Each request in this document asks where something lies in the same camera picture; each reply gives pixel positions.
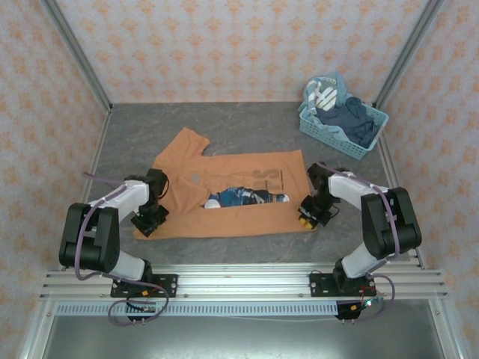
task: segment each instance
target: orange t-shirt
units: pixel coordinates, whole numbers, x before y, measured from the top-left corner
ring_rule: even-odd
[[[277,153],[202,156],[210,140],[182,129],[161,152],[153,168],[170,181],[160,203],[170,212],[148,238],[234,237],[306,231],[298,221],[301,201],[310,194],[301,150]],[[212,193],[230,187],[266,189],[287,194],[289,202],[218,209],[203,205]]]

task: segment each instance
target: gray work surface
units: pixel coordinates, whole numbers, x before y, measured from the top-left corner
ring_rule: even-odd
[[[305,135],[299,131],[298,107],[297,102],[115,105],[96,174],[120,180],[146,174],[155,157],[185,126],[210,139],[205,156],[301,149],[305,169],[321,160],[387,185],[378,149],[358,161]],[[108,191],[96,182],[90,199]],[[360,211],[344,202],[338,207],[341,212],[336,218],[310,233],[240,238],[139,241],[125,219],[120,245],[123,251],[153,264],[335,262],[362,241]]]
[[[355,325],[342,325],[337,319],[167,316],[125,328],[115,327],[106,317],[63,316],[55,318],[43,357],[440,359],[443,354],[427,301],[398,301],[384,316]]]

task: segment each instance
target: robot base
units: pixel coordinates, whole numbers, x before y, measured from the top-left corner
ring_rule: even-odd
[[[347,278],[340,288],[333,274],[311,273],[309,275],[311,297],[374,297],[374,281],[366,277]]]
[[[177,274],[152,274],[149,282],[164,288],[170,298],[176,298],[178,286]],[[164,298],[165,294],[159,290],[155,290],[151,286],[140,286],[138,284],[113,280],[110,296],[112,298]]]

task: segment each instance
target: patterned wallpaper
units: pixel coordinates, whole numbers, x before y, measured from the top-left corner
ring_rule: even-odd
[[[388,144],[411,191],[428,265],[447,271],[479,353],[479,10],[446,1],[386,111]]]
[[[373,101],[427,0],[59,0],[110,100],[297,101],[337,69]]]
[[[40,1],[0,1],[0,54],[0,358],[18,358],[104,111]]]

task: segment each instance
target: plastic basket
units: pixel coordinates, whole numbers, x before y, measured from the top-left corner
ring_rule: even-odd
[[[306,135],[310,135],[312,138],[316,138],[318,141],[328,144],[336,150],[346,153],[354,159],[362,159],[366,153],[371,151],[374,146],[376,146],[378,138],[384,130],[386,123],[389,121],[389,116],[384,112],[376,110],[375,108],[365,105],[364,103],[362,105],[366,108],[367,114],[374,118],[374,123],[378,126],[381,126],[368,148],[361,147],[358,144],[354,144],[348,140],[338,140],[335,138],[334,132],[330,132],[327,129],[319,129],[312,120],[308,119],[309,111],[307,107],[302,109],[302,111],[299,113],[299,118],[301,119],[299,130],[304,132]]]

